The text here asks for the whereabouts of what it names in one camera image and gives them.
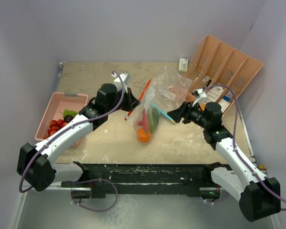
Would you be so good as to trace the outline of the zip bag with orange watermelon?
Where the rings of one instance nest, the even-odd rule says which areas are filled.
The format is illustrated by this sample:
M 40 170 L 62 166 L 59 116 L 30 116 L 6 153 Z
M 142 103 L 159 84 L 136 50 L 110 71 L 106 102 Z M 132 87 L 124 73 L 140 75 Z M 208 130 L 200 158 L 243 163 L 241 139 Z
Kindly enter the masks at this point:
M 145 131 L 150 130 L 152 139 L 153 134 L 155 133 L 159 124 L 160 112 L 152 103 L 155 94 L 154 89 L 151 87 L 151 82 L 152 80 L 149 79 L 143 88 L 143 91 L 141 92 L 139 97 L 141 104 L 137 106 L 133 111 L 128 112 L 124 120 L 132 125 L 135 134 L 137 134 L 137 131 L 141 128 L 143 128 Z

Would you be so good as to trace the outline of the zip bag with fake fruit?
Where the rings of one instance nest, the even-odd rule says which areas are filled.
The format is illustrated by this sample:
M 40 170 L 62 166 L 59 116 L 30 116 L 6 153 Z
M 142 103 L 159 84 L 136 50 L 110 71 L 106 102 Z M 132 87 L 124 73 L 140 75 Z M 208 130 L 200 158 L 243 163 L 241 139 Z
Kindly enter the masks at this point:
M 161 114 L 179 108 L 187 96 L 188 90 L 193 83 L 190 78 L 182 77 L 179 72 L 170 66 L 164 66 L 151 80 L 151 88 L 154 97 L 154 105 Z

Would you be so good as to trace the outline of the dark purple fake plum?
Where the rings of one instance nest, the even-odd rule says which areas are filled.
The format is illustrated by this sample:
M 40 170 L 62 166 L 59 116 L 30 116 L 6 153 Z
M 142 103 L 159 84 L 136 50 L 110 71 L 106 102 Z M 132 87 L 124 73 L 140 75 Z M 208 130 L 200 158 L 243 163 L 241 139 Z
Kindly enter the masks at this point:
M 63 121 L 66 122 L 66 123 L 69 123 L 69 122 L 71 122 L 73 120 L 73 118 L 74 117 L 72 115 L 67 114 L 67 115 L 64 116 Z

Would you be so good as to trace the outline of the pink plastic basket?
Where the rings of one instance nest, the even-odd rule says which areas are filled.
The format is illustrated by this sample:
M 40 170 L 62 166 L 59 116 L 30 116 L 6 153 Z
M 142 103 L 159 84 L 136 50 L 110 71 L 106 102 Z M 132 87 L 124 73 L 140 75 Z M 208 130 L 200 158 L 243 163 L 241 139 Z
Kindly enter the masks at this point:
M 86 94 L 54 92 L 48 102 L 38 130 L 35 134 L 36 141 L 42 141 L 46 134 L 50 121 L 63 119 L 60 111 L 64 109 L 79 112 L 88 103 L 89 96 Z

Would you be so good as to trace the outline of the orange fake orange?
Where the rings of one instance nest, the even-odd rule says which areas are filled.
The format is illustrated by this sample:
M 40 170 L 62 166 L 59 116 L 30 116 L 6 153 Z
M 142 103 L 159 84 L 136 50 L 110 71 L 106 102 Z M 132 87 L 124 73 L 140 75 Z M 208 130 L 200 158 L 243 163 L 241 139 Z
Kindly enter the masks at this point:
M 141 143 L 148 143 L 151 139 L 151 131 L 145 131 L 143 128 L 141 128 L 137 131 L 136 136 Z

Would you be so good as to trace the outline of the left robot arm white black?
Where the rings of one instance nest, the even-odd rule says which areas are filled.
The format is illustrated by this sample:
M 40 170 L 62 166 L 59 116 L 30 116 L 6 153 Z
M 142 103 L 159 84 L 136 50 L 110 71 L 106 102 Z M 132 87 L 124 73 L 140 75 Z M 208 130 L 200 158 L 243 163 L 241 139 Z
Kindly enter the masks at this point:
M 117 110 L 129 112 L 139 104 L 130 88 L 117 89 L 114 84 L 103 84 L 65 127 L 33 146 L 26 143 L 20 148 L 17 165 L 20 183 L 27 181 L 36 191 L 43 191 L 54 182 L 73 182 L 78 187 L 87 185 L 89 170 L 84 165 L 79 162 L 57 164 L 56 159 L 105 123 L 109 114 Z

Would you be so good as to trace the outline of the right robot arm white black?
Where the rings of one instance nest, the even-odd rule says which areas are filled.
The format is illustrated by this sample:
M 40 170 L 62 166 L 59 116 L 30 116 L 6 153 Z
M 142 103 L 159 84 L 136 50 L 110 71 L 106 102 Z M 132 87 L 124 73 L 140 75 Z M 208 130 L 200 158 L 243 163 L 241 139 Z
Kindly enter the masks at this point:
M 184 102 L 181 107 L 168 112 L 176 122 L 193 122 L 203 128 L 205 141 L 221 155 L 233 172 L 219 164 L 209 166 L 203 174 L 203 183 L 223 187 L 235 200 L 243 216 L 250 222 L 281 211 L 280 184 L 276 178 L 267 178 L 239 149 L 234 136 L 222 124 L 221 106 L 209 102 L 204 109 Z

